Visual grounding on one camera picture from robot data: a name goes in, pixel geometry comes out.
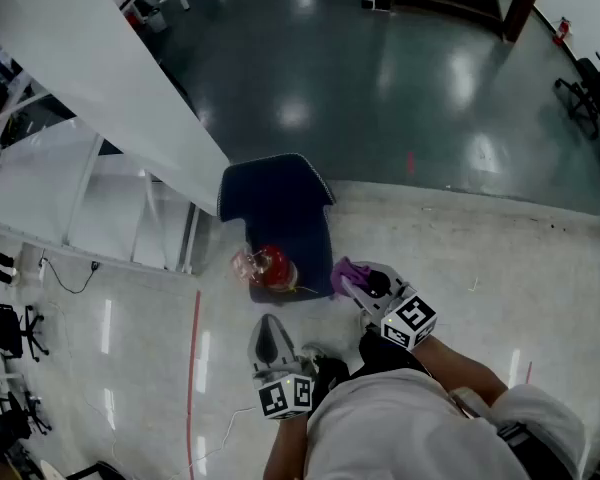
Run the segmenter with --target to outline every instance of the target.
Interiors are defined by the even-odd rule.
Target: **reflective floor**
[[[505,382],[525,382],[532,363],[530,382],[583,419],[597,459],[600,227],[565,214],[547,220],[541,207],[512,209],[494,198],[364,183],[333,188],[334,256],[394,266],[435,302],[436,335]],[[0,285],[0,301],[18,311],[33,303],[45,316],[51,355],[34,363],[25,351],[11,363],[42,397],[54,427],[26,442],[37,458],[64,474],[105,460],[128,478],[186,480],[196,461],[196,479],[261,478],[277,424],[259,410],[237,414],[225,448],[197,460],[221,447],[234,411],[256,404],[245,353],[252,327],[275,313],[297,347],[328,343],[355,367],[357,312],[342,298],[253,304],[229,270],[243,233],[240,222],[214,222],[197,278],[103,266],[79,295],[61,289],[50,271],[41,284],[41,251],[23,249],[23,279],[16,288]],[[16,253],[19,245],[1,240],[0,248]],[[49,257],[65,285],[84,284],[89,262]]]
[[[537,18],[509,46],[361,0],[189,1],[147,42],[230,160],[295,151],[329,179],[600,215],[600,139],[569,121],[553,82],[576,73]]]

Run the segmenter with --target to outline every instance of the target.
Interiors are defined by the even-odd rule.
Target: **white pillar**
[[[96,132],[215,215],[227,157],[113,0],[0,0],[0,44]]]

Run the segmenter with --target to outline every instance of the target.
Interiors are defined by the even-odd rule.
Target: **white shirt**
[[[574,470],[584,427],[564,405],[529,385],[503,394],[491,421],[535,423]],[[487,419],[468,419],[427,375],[394,370],[337,386],[308,428],[307,480],[528,480]]]

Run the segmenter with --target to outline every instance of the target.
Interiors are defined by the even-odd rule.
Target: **white floor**
[[[391,264],[439,312],[436,335],[484,362],[505,382],[530,382],[585,422],[591,459],[600,453],[600,221],[554,209],[409,187],[335,184],[334,258]],[[278,315],[297,347],[323,341],[356,363],[356,310],[348,299],[272,307],[253,304],[229,260],[241,222],[215,223],[198,278],[102,266],[80,295],[62,290],[41,251],[23,249],[25,276],[0,301],[45,316],[49,357],[28,352],[24,371],[54,427],[26,446],[70,474],[105,460],[129,478],[192,478],[187,444],[188,379],[196,294],[201,293],[191,386],[191,456],[221,446],[231,415],[256,404],[246,346],[265,312]],[[1,241],[2,247],[15,247]],[[62,281],[81,287],[88,262],[50,255]],[[240,413],[222,451],[193,464],[196,479],[261,478],[277,425]]]

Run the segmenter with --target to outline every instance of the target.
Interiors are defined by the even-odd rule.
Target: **black strap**
[[[531,480],[572,480],[567,467],[524,423],[511,423],[498,430]]]

